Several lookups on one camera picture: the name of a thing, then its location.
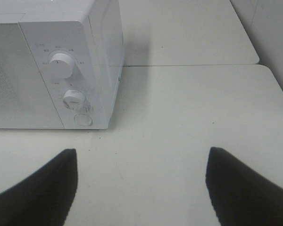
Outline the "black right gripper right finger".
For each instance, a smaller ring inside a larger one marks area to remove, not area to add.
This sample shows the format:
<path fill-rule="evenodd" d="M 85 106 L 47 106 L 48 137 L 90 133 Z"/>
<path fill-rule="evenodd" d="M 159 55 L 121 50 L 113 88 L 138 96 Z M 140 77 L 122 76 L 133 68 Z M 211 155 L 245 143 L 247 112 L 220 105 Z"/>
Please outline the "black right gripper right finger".
<path fill-rule="evenodd" d="M 283 188 L 225 149 L 210 149 L 205 182 L 220 225 L 283 226 Z"/>

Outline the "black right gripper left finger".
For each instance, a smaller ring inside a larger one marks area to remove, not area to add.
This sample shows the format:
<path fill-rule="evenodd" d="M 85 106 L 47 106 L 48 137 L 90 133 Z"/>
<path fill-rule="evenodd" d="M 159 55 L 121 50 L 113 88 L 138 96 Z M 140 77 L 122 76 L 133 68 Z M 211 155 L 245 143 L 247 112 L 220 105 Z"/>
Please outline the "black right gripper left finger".
<path fill-rule="evenodd" d="M 77 153 L 75 149 L 65 149 L 0 193 L 0 226 L 64 225 L 77 185 Z"/>

